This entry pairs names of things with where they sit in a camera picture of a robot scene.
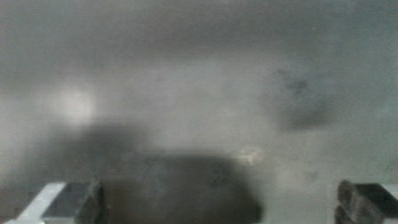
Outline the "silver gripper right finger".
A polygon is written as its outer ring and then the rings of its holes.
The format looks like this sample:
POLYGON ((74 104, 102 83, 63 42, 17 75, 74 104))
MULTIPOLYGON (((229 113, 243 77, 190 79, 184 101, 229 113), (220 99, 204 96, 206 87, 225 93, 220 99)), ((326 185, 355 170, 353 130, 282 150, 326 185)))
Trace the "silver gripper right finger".
POLYGON ((398 224, 398 184, 339 182, 333 224, 398 224))

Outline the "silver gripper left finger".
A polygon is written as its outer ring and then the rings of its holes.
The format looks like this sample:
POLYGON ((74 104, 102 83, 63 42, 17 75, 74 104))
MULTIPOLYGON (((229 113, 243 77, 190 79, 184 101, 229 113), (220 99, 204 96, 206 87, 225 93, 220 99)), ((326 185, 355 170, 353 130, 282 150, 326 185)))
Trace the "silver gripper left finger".
POLYGON ((101 183, 47 183, 10 224, 104 224, 101 183))

